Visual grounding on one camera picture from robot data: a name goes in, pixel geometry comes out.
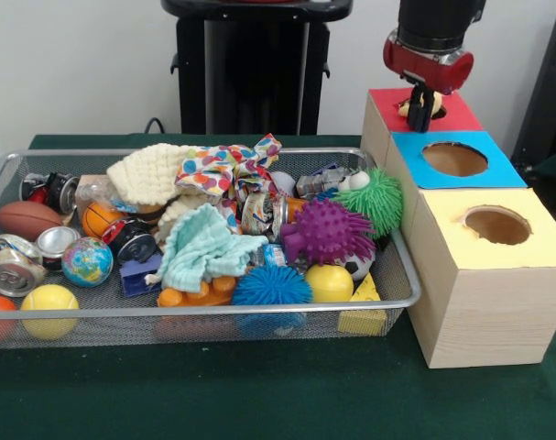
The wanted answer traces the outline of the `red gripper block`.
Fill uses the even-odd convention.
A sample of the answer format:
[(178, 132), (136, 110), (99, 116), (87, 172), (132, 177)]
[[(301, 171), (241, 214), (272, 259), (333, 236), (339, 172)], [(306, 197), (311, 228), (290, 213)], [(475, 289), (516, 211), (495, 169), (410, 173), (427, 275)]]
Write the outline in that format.
[(424, 53), (400, 42), (392, 30), (383, 48), (385, 65), (409, 83), (415, 84), (409, 98), (408, 125), (420, 133), (428, 131), (434, 107), (434, 92), (451, 94), (468, 79), (474, 55), (464, 49), (447, 54)]

